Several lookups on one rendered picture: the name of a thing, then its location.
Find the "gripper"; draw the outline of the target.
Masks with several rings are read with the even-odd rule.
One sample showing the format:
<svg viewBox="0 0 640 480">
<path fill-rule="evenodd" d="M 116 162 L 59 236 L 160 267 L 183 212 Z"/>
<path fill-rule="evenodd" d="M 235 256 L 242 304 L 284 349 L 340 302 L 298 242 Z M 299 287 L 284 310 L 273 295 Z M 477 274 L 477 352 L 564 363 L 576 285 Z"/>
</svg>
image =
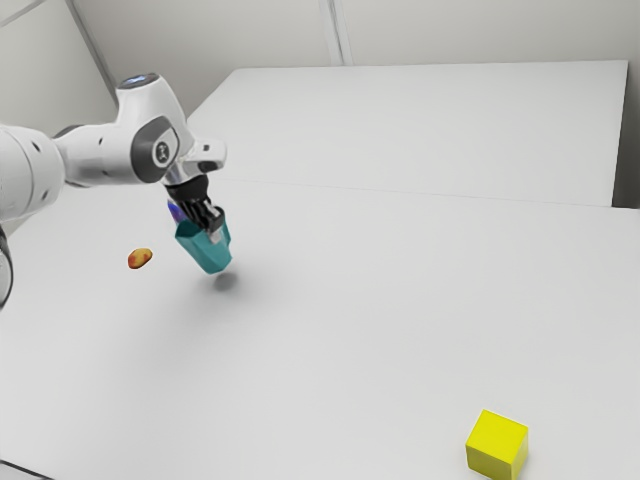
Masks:
<svg viewBox="0 0 640 480">
<path fill-rule="evenodd" d="M 209 180 L 197 175 L 178 185 L 167 185 L 170 199 L 185 215 L 205 232 L 212 243 L 217 243 L 224 223 L 224 211 L 208 197 Z"/>
</svg>

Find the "yellow block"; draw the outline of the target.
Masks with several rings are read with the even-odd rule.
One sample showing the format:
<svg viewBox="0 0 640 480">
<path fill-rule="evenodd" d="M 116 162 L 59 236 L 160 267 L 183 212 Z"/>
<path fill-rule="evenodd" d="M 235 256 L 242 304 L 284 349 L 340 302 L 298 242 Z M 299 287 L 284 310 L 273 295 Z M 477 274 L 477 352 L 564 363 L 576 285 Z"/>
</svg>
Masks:
<svg viewBox="0 0 640 480">
<path fill-rule="evenodd" d="M 490 480 L 518 480 L 528 457 L 529 429 L 482 410 L 465 443 L 467 465 Z"/>
</svg>

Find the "teal faceted mug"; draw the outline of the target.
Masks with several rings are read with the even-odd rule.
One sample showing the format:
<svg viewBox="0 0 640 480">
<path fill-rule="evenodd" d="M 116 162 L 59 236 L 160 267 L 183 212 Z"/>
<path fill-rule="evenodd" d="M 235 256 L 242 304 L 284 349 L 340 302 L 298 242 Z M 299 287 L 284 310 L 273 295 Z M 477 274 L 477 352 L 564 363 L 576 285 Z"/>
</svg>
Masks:
<svg viewBox="0 0 640 480">
<path fill-rule="evenodd" d="M 221 208 L 217 207 L 216 210 L 219 215 L 212 231 L 201 228 L 184 213 L 178 213 L 177 210 L 172 213 L 176 223 L 176 241 L 207 274 L 225 270 L 232 260 L 226 215 Z"/>
</svg>

